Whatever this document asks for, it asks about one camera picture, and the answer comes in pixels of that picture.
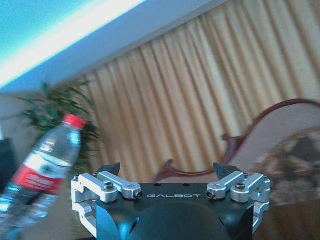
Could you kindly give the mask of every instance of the water bottle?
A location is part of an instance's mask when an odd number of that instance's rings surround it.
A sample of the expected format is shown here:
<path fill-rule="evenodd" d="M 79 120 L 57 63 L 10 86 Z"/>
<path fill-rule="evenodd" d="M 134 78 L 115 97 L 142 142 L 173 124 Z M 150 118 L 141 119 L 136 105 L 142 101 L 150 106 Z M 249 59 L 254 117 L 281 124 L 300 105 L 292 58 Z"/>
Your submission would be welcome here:
<path fill-rule="evenodd" d="M 46 217 L 75 164 L 85 122 L 67 114 L 45 134 L 0 196 L 0 239 L 11 229 L 29 227 Z"/>

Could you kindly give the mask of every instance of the screw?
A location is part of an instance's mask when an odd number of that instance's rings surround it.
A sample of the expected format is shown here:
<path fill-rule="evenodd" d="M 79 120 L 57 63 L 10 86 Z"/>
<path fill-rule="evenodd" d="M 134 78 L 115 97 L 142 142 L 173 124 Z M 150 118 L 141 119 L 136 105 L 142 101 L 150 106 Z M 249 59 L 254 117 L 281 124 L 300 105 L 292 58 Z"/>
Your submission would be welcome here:
<path fill-rule="evenodd" d="M 243 190 L 245 189 L 245 185 L 243 183 L 238 183 L 237 185 L 235 185 L 235 188 L 238 189 L 238 190 Z"/>
<path fill-rule="evenodd" d="M 141 199 L 143 195 L 144 195 L 144 193 L 142 191 L 138 191 L 138 192 L 135 193 L 135 198 L 136 199 Z"/>
<path fill-rule="evenodd" d="M 216 194 L 214 191 L 206 191 L 205 195 L 208 199 L 213 199 Z"/>
<path fill-rule="evenodd" d="M 106 182 L 106 183 L 104 184 L 104 188 L 105 188 L 106 190 L 112 190 L 112 189 L 114 189 L 114 184 L 113 184 L 112 182 Z"/>

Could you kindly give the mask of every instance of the potted plant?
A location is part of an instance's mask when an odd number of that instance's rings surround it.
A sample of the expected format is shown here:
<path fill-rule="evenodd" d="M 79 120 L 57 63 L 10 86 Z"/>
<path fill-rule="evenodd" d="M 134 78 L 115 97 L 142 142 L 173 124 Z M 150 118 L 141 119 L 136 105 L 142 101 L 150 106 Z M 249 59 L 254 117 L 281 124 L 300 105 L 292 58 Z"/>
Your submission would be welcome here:
<path fill-rule="evenodd" d="M 25 109 L 18 114 L 27 125 L 33 126 L 39 132 L 39 138 L 51 129 L 59 126 L 66 114 L 73 114 L 86 121 L 81 131 L 81 148 L 79 158 L 70 175 L 84 170 L 88 166 L 88 156 L 94 149 L 90 143 L 100 139 L 98 128 L 90 120 L 89 108 L 93 108 L 92 101 L 81 90 L 88 85 L 88 81 L 76 82 L 60 88 L 42 84 L 42 92 L 30 93 L 26 97 L 19 97 L 25 101 Z"/>

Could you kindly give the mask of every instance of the silver metal bracket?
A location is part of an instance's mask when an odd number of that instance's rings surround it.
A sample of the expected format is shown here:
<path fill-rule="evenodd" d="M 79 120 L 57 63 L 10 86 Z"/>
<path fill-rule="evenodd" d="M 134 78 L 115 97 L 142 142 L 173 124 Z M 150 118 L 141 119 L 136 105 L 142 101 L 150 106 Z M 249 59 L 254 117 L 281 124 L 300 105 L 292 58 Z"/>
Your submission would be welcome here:
<path fill-rule="evenodd" d="M 82 225 L 97 238 L 97 222 L 93 216 L 92 207 L 87 203 L 97 197 L 104 203 L 113 203 L 117 200 L 118 192 L 126 199 L 136 200 L 142 197 L 143 192 L 138 183 L 128 182 L 102 171 L 96 177 L 84 173 L 71 180 L 72 210 L 79 213 Z"/>
<path fill-rule="evenodd" d="M 209 183 L 206 188 L 206 196 L 214 200 L 224 199 L 232 186 L 244 180 L 245 175 L 243 172 L 234 171 L 220 181 Z"/>
<path fill-rule="evenodd" d="M 250 177 L 245 177 L 243 172 L 234 171 L 218 182 L 209 183 L 206 196 L 209 199 L 219 200 L 225 198 L 226 192 L 230 190 L 230 197 L 236 203 L 254 200 L 253 232 L 255 232 L 262 222 L 264 212 L 269 209 L 270 187 L 270 179 L 263 174 L 254 173 Z"/>

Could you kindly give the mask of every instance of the beige curtain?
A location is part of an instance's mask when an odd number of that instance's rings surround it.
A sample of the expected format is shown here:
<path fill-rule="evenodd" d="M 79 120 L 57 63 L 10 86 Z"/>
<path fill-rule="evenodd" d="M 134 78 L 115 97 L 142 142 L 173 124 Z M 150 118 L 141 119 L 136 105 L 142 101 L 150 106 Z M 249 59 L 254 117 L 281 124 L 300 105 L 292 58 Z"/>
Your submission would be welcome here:
<path fill-rule="evenodd" d="M 222 134 L 278 102 L 319 101 L 319 23 L 320 0 L 232 0 L 85 75 L 104 140 L 92 169 L 121 162 L 140 182 L 170 158 L 205 170 Z"/>

